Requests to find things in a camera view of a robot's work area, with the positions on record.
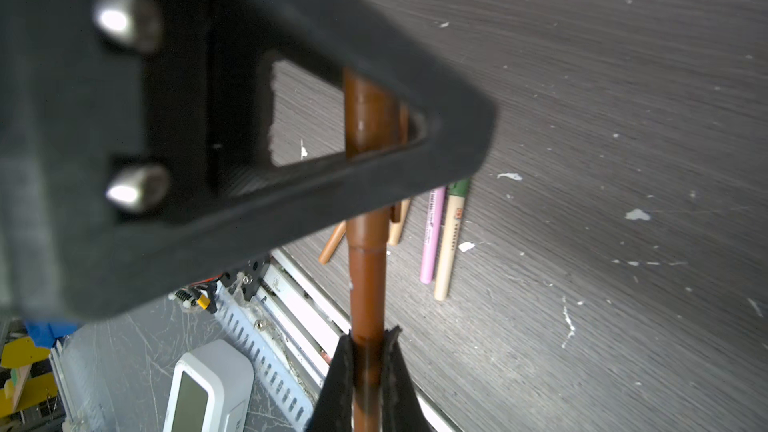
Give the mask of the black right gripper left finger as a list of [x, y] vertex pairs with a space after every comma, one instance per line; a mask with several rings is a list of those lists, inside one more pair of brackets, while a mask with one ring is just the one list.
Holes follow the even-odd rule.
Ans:
[[351, 432], [353, 396], [353, 341], [349, 335], [342, 335], [305, 431]]

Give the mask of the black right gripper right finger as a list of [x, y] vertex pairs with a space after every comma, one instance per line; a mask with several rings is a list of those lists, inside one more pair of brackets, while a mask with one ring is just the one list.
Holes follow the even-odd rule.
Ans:
[[382, 353], [381, 394], [383, 432], [430, 432], [400, 345], [402, 329], [385, 332]]

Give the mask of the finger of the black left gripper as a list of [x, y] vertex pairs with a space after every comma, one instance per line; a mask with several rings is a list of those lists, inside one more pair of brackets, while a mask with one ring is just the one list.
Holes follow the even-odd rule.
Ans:
[[[383, 87], [408, 143], [276, 166], [281, 60]], [[468, 177], [496, 113], [363, 0], [1, 0], [1, 311], [110, 317]]]

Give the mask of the cream green-capped pen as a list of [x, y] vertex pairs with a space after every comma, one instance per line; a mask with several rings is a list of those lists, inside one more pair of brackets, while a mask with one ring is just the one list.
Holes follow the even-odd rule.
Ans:
[[471, 179], [452, 183], [447, 189], [444, 226], [435, 278], [434, 298], [444, 301], [449, 293], [456, 249]]

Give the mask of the dark brown marker pen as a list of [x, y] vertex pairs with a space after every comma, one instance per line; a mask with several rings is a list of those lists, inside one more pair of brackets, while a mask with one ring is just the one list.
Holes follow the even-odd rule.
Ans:
[[[349, 69], [343, 72], [343, 91], [347, 157], [400, 143], [400, 105], [393, 95]], [[346, 221], [356, 431], [381, 429], [379, 393], [389, 224], [388, 206]]]

